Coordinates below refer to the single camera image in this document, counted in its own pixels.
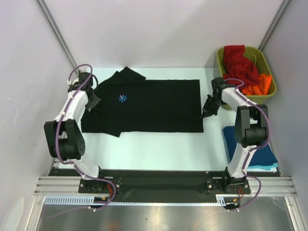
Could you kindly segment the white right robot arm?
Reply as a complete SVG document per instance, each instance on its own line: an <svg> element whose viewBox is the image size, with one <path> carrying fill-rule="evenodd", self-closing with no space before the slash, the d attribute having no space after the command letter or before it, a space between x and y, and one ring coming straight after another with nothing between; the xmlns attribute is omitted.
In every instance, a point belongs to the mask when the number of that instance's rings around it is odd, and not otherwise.
<svg viewBox="0 0 308 231"><path fill-rule="evenodd" d="M222 181L223 190L233 193L239 188L239 180L246 177L247 167L256 150L268 144L270 126L268 107L251 101L232 86L214 87L202 108L202 116L216 116L224 104L236 112L234 137L237 145L226 167L227 178Z"/></svg>

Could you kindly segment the black t shirt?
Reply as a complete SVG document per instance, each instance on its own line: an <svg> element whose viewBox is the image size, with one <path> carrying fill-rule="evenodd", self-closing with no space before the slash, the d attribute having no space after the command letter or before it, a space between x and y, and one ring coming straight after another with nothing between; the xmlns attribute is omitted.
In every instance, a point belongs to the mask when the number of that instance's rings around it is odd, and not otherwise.
<svg viewBox="0 0 308 231"><path fill-rule="evenodd" d="M125 67L94 90L100 99L81 119L84 133L202 133L200 81L149 80Z"/></svg>

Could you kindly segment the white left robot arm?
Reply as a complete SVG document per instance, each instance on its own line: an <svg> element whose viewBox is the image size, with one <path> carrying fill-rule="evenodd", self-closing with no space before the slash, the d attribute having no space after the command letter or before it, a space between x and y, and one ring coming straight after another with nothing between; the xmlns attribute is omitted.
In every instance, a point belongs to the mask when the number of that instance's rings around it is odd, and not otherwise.
<svg viewBox="0 0 308 231"><path fill-rule="evenodd" d="M99 193L106 188L106 180L99 176L100 168L86 156L86 142L78 126L88 103L85 91L69 92L59 115L44 124L44 132L50 155L90 180L89 186Z"/></svg>

